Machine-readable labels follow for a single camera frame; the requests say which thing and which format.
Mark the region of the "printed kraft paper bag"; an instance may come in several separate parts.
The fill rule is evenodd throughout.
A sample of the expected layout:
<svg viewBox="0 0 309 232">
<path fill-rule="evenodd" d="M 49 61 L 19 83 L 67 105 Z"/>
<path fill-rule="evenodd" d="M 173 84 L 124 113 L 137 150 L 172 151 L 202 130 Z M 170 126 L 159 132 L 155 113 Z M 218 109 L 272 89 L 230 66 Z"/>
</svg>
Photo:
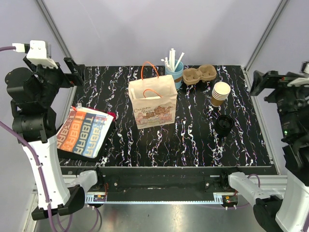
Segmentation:
<svg viewBox="0 0 309 232">
<path fill-rule="evenodd" d="M 132 104 L 137 129 L 163 126 L 175 122 L 177 89 L 172 75 L 159 75 L 156 67 L 146 61 L 155 71 L 155 77 L 144 77 L 141 68 L 141 79 L 130 81 L 128 95 Z M 131 88 L 136 98 L 133 99 Z"/>
</svg>

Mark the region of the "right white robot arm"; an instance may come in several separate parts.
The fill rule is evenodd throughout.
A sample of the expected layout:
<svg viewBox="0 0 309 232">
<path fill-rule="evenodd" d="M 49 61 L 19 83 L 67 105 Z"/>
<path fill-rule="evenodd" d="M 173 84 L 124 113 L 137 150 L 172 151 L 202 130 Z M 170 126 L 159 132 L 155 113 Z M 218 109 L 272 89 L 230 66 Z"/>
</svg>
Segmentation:
<svg viewBox="0 0 309 232">
<path fill-rule="evenodd" d="M 252 206 L 256 221 L 266 232 L 307 232 L 309 230 L 309 75 L 277 71 L 254 71 L 251 96 L 264 89 L 273 91 L 264 98 L 277 106 L 287 185 L 283 198 L 264 192 L 243 172 L 219 179 L 223 191 L 235 189 Z"/>
</svg>

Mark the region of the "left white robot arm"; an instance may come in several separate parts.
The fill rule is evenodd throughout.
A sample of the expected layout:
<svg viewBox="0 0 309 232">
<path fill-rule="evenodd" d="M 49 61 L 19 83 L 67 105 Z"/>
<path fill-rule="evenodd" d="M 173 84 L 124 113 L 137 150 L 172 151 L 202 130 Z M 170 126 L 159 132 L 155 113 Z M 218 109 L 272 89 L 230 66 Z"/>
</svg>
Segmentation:
<svg viewBox="0 0 309 232">
<path fill-rule="evenodd" d="M 37 185 L 39 202 L 31 215 L 34 220 L 71 215 L 83 208 L 90 188 L 104 187 L 96 171 L 81 172 L 66 185 L 57 154 L 56 112 L 51 106 L 61 88 L 83 85 L 85 66 L 64 58 L 70 70 L 64 73 L 52 59 L 23 61 L 26 66 L 9 72 L 5 83 L 14 118 L 9 132 L 22 144 Z"/>
</svg>

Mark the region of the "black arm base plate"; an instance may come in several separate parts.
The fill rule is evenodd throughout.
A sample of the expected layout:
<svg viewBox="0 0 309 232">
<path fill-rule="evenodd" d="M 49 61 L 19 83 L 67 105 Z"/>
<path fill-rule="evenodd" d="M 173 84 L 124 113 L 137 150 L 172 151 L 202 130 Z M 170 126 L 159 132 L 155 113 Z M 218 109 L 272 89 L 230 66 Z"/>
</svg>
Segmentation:
<svg viewBox="0 0 309 232">
<path fill-rule="evenodd" d="M 247 172 L 245 167 L 77 167 L 72 173 L 99 171 L 99 179 L 108 192 L 128 190 L 196 190 L 228 189 L 227 176 Z"/>
</svg>

